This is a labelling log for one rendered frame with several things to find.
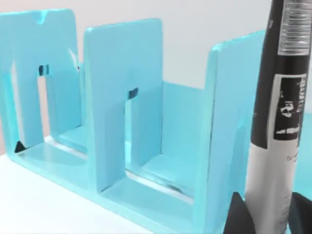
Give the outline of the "light blue rack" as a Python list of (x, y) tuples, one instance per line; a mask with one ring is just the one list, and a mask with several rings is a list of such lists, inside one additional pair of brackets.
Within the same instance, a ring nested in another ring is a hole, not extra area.
[[(155, 233), (223, 234), (233, 193), (245, 203), (265, 32), (214, 46), (197, 89), (163, 80), (160, 19), (87, 28), (79, 63), (72, 10), (0, 13), (6, 152)], [(307, 100), (292, 194), (312, 200)]]

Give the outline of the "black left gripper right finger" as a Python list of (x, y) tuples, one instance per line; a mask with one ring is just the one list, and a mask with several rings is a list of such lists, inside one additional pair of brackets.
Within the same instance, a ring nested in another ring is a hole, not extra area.
[(293, 192), (290, 206), (292, 234), (312, 234), (312, 200)]

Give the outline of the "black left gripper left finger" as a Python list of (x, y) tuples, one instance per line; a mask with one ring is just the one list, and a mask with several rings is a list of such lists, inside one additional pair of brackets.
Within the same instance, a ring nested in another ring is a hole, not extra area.
[(232, 195), (223, 234), (243, 234), (245, 203), (238, 192)]

